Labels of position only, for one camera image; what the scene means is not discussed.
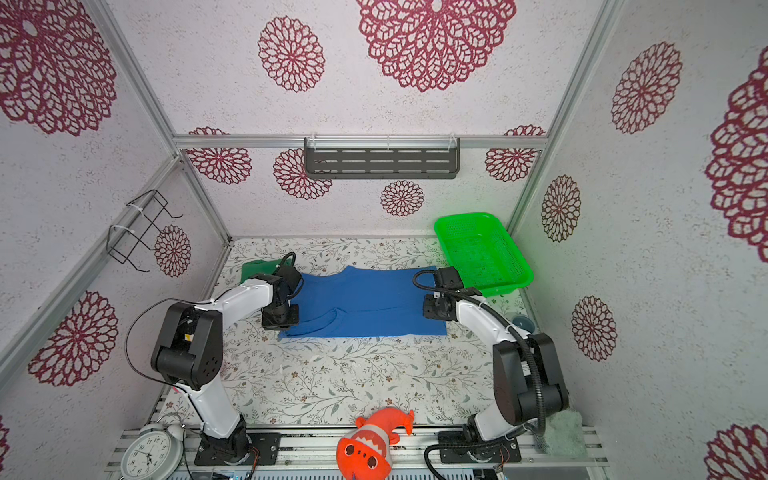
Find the blue tank top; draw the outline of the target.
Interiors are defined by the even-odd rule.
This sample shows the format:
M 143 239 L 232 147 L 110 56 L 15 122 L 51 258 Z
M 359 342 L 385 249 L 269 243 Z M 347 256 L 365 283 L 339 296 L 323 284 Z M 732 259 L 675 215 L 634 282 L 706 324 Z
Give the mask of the blue tank top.
M 295 300 L 299 324 L 278 338 L 444 337 L 446 324 L 423 314 L 426 292 L 413 284 L 416 273 L 347 266 L 330 276 L 306 275 Z

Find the green tank top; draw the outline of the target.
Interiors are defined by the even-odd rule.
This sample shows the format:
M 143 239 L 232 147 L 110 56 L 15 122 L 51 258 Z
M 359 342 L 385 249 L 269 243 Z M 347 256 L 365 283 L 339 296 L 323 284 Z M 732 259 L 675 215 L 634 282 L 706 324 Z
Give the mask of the green tank top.
M 273 280 L 279 269 L 281 260 L 252 260 L 244 263 L 240 269 L 240 283 L 257 278 L 264 281 Z

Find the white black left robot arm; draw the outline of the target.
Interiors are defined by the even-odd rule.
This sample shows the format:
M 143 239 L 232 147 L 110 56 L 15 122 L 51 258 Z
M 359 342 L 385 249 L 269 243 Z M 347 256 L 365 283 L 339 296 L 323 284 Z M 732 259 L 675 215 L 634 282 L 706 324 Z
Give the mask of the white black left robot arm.
M 213 300 L 173 300 L 150 358 L 164 382 L 184 392 L 202 421 L 201 437 L 222 454 L 242 456 L 247 434 L 243 415 L 232 405 L 221 379 L 223 334 L 259 313 L 266 330 L 285 330 L 299 322 L 292 303 L 302 275 L 258 274 Z

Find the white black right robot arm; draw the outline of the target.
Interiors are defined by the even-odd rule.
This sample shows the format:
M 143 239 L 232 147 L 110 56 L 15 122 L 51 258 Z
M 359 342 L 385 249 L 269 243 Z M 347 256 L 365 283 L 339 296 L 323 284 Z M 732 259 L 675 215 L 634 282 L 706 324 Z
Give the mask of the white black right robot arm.
M 484 298 L 462 291 L 427 294 L 423 314 L 459 323 L 491 351 L 493 401 L 468 420 L 473 442 L 510 438 L 521 431 L 542 436 L 548 418 L 569 408 L 556 346 L 548 335 L 518 328 Z

